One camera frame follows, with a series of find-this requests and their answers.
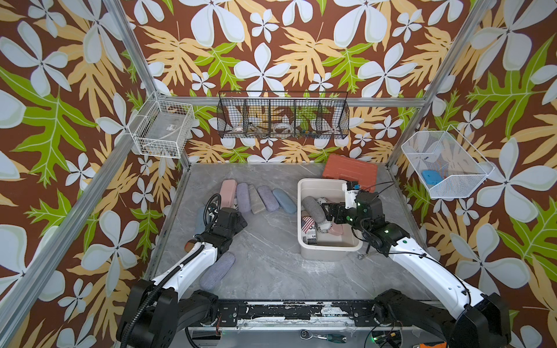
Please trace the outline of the world map print glasses case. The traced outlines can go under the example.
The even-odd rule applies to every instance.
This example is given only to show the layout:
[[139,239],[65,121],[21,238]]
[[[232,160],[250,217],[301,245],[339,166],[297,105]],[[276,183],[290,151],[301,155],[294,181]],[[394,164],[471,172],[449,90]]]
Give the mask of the world map print glasses case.
[[327,219],[326,209],[323,207],[325,204],[328,204],[329,201],[325,197],[317,198],[316,200],[318,205],[318,228],[322,233],[329,233],[329,229],[332,227],[332,222]]

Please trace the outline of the grey fabric glasses case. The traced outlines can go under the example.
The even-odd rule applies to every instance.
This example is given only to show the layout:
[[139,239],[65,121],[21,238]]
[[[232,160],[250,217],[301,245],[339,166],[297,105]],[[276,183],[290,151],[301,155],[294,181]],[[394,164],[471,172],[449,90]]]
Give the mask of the grey fabric glasses case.
[[314,197],[305,197],[302,200],[302,206],[317,224],[327,222],[325,211]]

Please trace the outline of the lavender fabric glasses case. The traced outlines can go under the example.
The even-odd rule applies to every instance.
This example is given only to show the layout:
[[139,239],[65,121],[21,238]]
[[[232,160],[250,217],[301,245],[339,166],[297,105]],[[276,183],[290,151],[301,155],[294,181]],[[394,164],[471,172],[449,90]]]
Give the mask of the lavender fabric glasses case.
[[236,257],[231,252],[224,253],[217,262],[210,266],[200,279],[200,288],[210,291],[217,287],[236,262]]

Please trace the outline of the cream plastic storage box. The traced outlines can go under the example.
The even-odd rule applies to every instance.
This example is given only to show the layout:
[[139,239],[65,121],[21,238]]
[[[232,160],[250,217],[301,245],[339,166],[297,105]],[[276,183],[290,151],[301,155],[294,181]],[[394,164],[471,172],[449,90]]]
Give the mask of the cream plastic storage box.
[[352,233],[350,225],[339,225],[342,235],[317,233],[316,244],[309,245],[304,241],[302,201],[306,197],[326,198],[332,203],[345,203],[343,180],[325,178],[303,178],[297,184],[297,240],[300,254],[306,260],[336,262],[343,259],[349,252],[357,252],[363,242]]

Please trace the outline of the plaid glasses case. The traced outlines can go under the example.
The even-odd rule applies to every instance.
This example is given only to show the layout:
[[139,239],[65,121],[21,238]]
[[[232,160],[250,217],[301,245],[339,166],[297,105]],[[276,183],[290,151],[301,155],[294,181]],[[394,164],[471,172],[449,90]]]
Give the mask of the plaid glasses case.
[[190,239],[188,240],[188,242],[184,245],[184,252],[186,254],[194,251],[197,248],[198,245],[198,241],[195,239]]

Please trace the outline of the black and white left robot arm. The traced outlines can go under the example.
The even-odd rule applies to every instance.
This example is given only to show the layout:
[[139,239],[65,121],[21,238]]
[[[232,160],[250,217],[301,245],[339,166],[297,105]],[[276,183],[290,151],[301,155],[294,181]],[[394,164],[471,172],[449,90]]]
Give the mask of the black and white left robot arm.
[[175,334],[218,318],[218,296],[194,291],[185,300],[186,290],[214,265],[222,266],[217,277],[233,263],[229,247],[233,238],[247,227],[238,210],[225,207],[213,214],[205,230],[191,241],[193,247],[171,269],[152,280],[136,283],[126,303],[117,329],[121,347],[169,347]]

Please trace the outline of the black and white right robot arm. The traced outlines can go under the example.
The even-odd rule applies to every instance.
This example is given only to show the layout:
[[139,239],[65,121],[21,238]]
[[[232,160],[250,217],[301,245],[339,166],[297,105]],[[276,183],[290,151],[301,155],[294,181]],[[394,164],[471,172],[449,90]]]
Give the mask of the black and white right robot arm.
[[368,246],[411,273],[441,302],[435,307],[390,289],[374,299],[377,323],[400,322],[443,339],[449,347],[505,347],[511,342],[509,307],[467,284],[386,220],[377,193],[350,191],[341,203],[321,203],[326,220],[346,224]]

